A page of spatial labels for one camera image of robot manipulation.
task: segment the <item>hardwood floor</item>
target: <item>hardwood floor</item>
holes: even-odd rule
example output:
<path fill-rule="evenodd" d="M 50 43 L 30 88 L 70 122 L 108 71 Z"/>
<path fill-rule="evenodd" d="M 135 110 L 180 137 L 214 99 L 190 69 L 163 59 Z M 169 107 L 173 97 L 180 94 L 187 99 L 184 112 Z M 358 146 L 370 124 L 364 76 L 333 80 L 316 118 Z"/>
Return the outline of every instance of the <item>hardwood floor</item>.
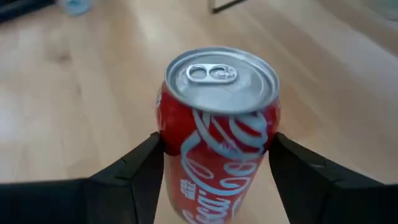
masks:
<path fill-rule="evenodd" d="M 398 30 L 345 4 L 249 0 L 212 16 L 206 1 L 93 0 L 81 17 L 51 6 L 0 24 L 0 182 L 89 176 L 119 159 L 156 130 L 167 64 L 209 45 L 275 68 L 283 133 L 398 182 Z M 183 223 L 164 187 L 157 211 L 155 223 Z M 268 162 L 235 223 L 288 223 Z"/>

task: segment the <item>white swirl logo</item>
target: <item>white swirl logo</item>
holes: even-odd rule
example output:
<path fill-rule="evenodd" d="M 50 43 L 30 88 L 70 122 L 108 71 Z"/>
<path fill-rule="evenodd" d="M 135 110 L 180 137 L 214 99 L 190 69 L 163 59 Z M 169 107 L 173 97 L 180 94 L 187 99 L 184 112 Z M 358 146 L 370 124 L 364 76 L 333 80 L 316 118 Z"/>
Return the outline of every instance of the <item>white swirl logo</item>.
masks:
<path fill-rule="evenodd" d="M 229 210 L 231 201 L 221 197 L 237 195 L 245 190 L 250 184 L 250 175 L 257 169 L 257 164 L 250 161 L 261 157 L 262 153 L 264 152 L 264 145 L 268 140 L 266 133 L 267 121 L 260 112 L 257 112 L 255 116 L 247 114 L 237 116 L 235 118 L 231 117 L 229 119 L 229 128 L 234 137 L 243 144 L 258 149 L 257 152 L 243 152 L 243 150 L 235 144 L 234 140 L 225 133 L 224 129 L 217 122 L 217 120 L 214 119 L 214 117 L 210 116 L 208 113 L 203 113 L 201 119 L 198 111 L 195 109 L 192 110 L 192 113 L 197 129 L 194 130 L 194 132 L 181 145 L 181 164 L 189 178 L 191 178 L 194 183 L 196 183 L 203 190 L 199 191 L 200 195 L 197 199 L 198 203 L 201 205 L 197 207 L 197 212 L 199 214 L 194 217 L 191 212 L 183 210 L 183 215 L 192 224 L 197 224 L 197 221 L 200 223 L 211 224 L 224 223 L 224 217 L 228 214 L 227 211 Z M 245 124 L 252 130 L 259 132 L 261 135 L 252 136 L 244 132 L 236 124 L 236 120 Z M 220 144 L 210 135 L 208 132 L 210 121 L 215 126 L 217 131 L 222 135 L 224 140 L 230 146 L 233 146 L 232 149 L 226 150 L 224 145 Z M 231 177 L 227 177 L 219 181 L 223 189 L 217 189 L 202 181 L 202 179 L 214 179 L 214 173 L 209 168 L 195 162 L 193 159 L 188 158 L 188 153 L 202 140 L 204 140 L 208 146 L 217 152 L 217 154 L 231 160 L 231 162 L 227 162 L 223 166 L 224 171 L 231 175 Z M 205 196 L 207 193 L 217 195 L 217 200 L 206 198 Z M 242 197 L 243 196 L 240 196 L 233 203 L 233 217 L 235 215 L 235 210 L 242 201 Z"/>

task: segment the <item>red can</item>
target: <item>red can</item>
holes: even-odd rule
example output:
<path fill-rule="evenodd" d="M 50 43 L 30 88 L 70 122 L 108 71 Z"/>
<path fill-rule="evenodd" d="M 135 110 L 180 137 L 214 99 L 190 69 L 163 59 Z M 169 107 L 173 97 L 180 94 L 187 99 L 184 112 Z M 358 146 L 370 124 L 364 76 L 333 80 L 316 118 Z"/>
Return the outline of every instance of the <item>red can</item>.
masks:
<path fill-rule="evenodd" d="M 171 204 L 189 223 L 229 223 L 277 132 L 279 79 L 238 49 L 185 52 L 157 102 Z"/>

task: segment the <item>can rim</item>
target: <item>can rim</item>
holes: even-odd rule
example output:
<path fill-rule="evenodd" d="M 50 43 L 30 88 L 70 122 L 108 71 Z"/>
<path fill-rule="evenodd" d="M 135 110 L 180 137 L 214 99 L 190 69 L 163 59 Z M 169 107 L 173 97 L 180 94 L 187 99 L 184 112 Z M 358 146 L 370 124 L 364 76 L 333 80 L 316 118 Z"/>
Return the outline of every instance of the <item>can rim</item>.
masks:
<path fill-rule="evenodd" d="M 180 64 L 186 62 L 188 59 L 197 57 L 199 55 L 206 55 L 208 52 L 215 51 L 215 52 L 226 52 L 226 53 L 235 53 L 235 54 L 241 54 L 244 56 L 244 58 L 248 58 L 250 61 L 255 62 L 255 64 L 266 74 L 264 76 L 265 79 L 269 80 L 271 83 L 271 93 L 269 96 L 266 97 L 265 100 L 262 100 L 257 104 L 256 107 L 250 108 L 250 109 L 244 109 L 244 110 L 236 110 L 234 112 L 230 111 L 223 111 L 223 110 L 209 110 L 208 108 L 204 106 L 198 106 L 194 105 L 192 103 L 189 103 L 189 101 L 185 101 L 182 99 L 181 94 L 179 94 L 177 91 L 175 91 L 172 88 L 172 85 L 170 83 L 170 77 L 172 76 L 171 73 L 173 73 L 176 68 L 179 67 Z M 261 59 L 258 56 L 255 56 L 252 53 L 231 48 L 231 47 L 219 47 L 219 46 L 214 46 L 214 47 L 202 47 L 199 49 L 194 49 L 194 50 L 188 50 L 185 51 L 184 53 L 180 54 L 178 57 L 173 59 L 169 65 L 167 66 L 166 72 L 165 72 L 165 83 L 167 86 L 167 89 L 173 94 L 173 97 L 181 102 L 184 105 L 187 105 L 189 107 L 201 110 L 201 111 L 206 111 L 209 113 L 213 114 L 223 114 L 223 115 L 237 115 L 237 114 L 245 114 L 245 113 L 251 113 L 257 110 L 261 110 L 265 108 L 266 106 L 270 105 L 273 101 L 275 101 L 278 96 L 279 96 L 279 90 L 280 90 L 280 81 L 279 77 L 277 76 L 275 70 L 263 59 Z"/>

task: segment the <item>soda can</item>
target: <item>soda can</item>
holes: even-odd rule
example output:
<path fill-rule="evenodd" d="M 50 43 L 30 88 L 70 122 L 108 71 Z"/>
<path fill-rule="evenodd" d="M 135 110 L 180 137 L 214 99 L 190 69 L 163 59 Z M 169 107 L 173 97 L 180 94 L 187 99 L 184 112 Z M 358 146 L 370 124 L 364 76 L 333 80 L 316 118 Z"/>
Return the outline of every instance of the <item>soda can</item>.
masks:
<path fill-rule="evenodd" d="M 228 47 L 191 50 L 167 67 L 156 101 L 170 203 L 189 223 L 229 223 L 280 119 L 279 79 Z"/>

